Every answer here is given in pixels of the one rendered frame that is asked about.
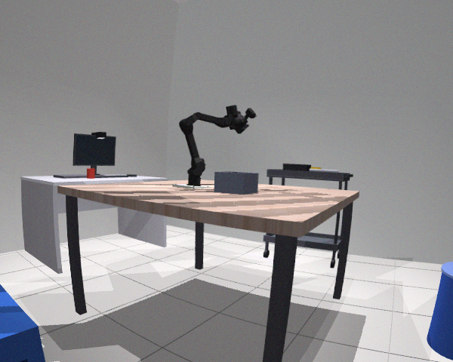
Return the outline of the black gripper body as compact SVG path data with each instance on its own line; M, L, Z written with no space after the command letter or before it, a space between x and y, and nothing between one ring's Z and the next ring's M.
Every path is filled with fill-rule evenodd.
M235 126L235 130L237 133L242 133L243 132L243 127L247 124L247 118L253 118L256 115L256 113L253 111L252 108L248 108L245 111L245 116L240 117L239 115L237 116L241 120L241 124L239 126Z

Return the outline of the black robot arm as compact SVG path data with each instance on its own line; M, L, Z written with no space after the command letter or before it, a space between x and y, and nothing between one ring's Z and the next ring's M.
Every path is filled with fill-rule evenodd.
M219 127L229 127L230 130L236 129L235 126L241 124L240 117L243 117L237 109L237 105L226 106L227 115L223 118L214 117L207 114L196 112L190 117L180 121L179 125L186 137L187 145L191 154L191 168L187 171L188 173L188 186L201 186L202 172L205 170L204 158L199 157L198 150L196 148L196 141L193 136L193 123L197 120L206 121L212 124L216 124Z

